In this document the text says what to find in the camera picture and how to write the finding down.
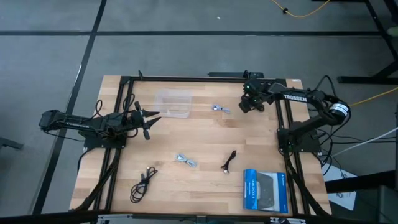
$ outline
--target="gray carpet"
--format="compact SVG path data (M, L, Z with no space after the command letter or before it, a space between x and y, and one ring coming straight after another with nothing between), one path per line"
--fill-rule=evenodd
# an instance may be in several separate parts
M294 14L321 2L279 1ZM381 1L372 1L391 26ZM0 30L91 30L100 1L25 2L0 0ZM364 4L332 2L307 19L283 15L271 1L108 1L99 26L115 30L376 30ZM45 110L63 111L88 37L0 37L0 136L25 144L0 152L0 216L29 213L53 143L37 124ZM373 74L392 62L378 37L97 37L76 102L75 114L89 116L103 75L206 76L208 72L264 72L269 78L299 78L314 87L323 75ZM394 86L339 85L349 103ZM330 91L327 84L322 89ZM353 108L340 135L370 138L394 127L398 92ZM79 136L69 131L68 136ZM65 141L44 212L68 210L82 143ZM334 151L344 149L335 146ZM394 145L373 144L338 157L357 175L391 170ZM369 216L366 209L359 214ZM336 215L344 211L333 207Z

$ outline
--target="silver cable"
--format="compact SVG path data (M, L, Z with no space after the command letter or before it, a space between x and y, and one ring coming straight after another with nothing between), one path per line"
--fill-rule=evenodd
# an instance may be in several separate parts
M191 159L187 159L184 154L177 154L175 155L175 160L184 162L188 164L190 167L196 167L197 163Z
M386 136L386 135L388 135L388 134L390 134L390 133L393 133L394 131L397 131L397 130L398 130L398 127L396 127L396 128L394 128L393 130L388 131L388 132L386 132L386 133L380 135L379 137L370 139L370 140L368 140L368 141L366 141L366 142L362 142L362 143L356 144L355 146L351 146L351 147L349 147L349 148L347 148L347 149L344 149L344 150L341 151L341 152L337 152L336 154L331 155L331 156L332 156L332 157L338 156L338 155L340 155L340 154L343 153L343 152L352 150L352 149L354 149L354 148L356 148L356 147L358 147L358 146L363 146L363 145L365 145L365 144L367 144L367 143L369 143L369 142L373 142L373 141L375 141L375 140L378 140L379 138L382 138L382 137L384 137L384 136Z
M224 111L225 113L228 113L228 114L231 113L231 111L228 108L224 108L224 107L222 107L220 105L213 105L213 106L211 106L211 108L213 110L222 110L222 111Z

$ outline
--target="product box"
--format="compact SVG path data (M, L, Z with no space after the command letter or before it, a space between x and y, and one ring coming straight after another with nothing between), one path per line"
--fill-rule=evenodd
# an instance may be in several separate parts
M243 208L288 213L285 173L246 169L243 181Z

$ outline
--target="transparent plastic box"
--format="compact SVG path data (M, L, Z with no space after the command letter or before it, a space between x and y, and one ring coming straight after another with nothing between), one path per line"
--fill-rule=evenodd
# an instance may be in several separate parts
M169 118L187 118L191 112L190 90L161 89L155 96L155 111Z

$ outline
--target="wooden tabletop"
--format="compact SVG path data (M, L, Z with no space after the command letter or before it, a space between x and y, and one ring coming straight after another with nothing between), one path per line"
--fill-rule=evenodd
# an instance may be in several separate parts
M119 81L120 76L104 76L98 97L103 100L101 114L113 112ZM286 82L289 87L302 88L300 80ZM251 111L244 114L238 106L243 94L242 83L135 81L133 93L142 108L150 111L154 109L156 93L164 88L191 91L190 116L163 117L151 128L149 141L144 139L142 130L135 138L127 140L121 153L111 211L271 215L270 212L243 209L243 170L286 172L283 157L277 150L275 104L264 104L266 109L263 113ZM213 111L213 104L229 108L231 114ZM291 108L294 121L309 119L305 104L292 101ZM236 158L229 164L230 174L224 174L220 167L233 150L237 151ZM196 161L197 166L192 168L176 162L174 157L179 153ZM70 208L79 206L97 184L103 156L104 149L94 149L82 159ZM323 209L330 213L318 160L310 153L302 152L300 157L307 188ZM140 174L151 166L158 173L151 178L142 201L131 203L131 187L140 181ZM104 208L107 192L108 187L105 186L100 208ZM302 212L297 186L295 192L298 209ZM287 215L291 214L289 202Z

